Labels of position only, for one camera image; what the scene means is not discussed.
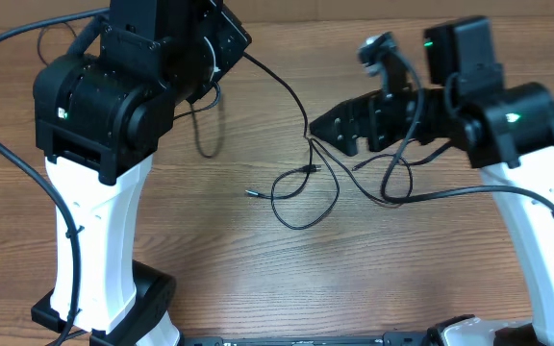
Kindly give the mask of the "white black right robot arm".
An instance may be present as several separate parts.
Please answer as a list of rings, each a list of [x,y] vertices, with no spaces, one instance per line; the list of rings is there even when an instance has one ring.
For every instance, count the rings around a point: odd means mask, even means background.
[[[491,321],[471,314],[441,322],[422,345],[554,345],[554,98],[538,83],[506,87],[490,21],[475,15],[424,33],[431,86],[424,87],[393,36],[368,38],[359,59],[380,89],[343,101],[312,122],[311,134],[347,156],[365,139],[391,145],[438,138],[464,151],[509,231],[532,317]]]

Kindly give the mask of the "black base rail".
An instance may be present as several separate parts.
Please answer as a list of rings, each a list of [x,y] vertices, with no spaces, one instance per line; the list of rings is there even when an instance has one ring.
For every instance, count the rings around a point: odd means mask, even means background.
[[[186,337],[185,346],[438,346],[426,332],[385,332],[367,336],[223,338]]]

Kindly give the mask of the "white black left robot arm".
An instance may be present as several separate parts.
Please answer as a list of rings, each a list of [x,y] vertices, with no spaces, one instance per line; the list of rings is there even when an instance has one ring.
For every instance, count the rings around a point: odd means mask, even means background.
[[[175,109],[251,43],[220,1],[113,0],[34,83],[36,142],[57,209],[57,277],[31,310],[93,345],[179,345],[174,279],[133,258],[139,198]]]

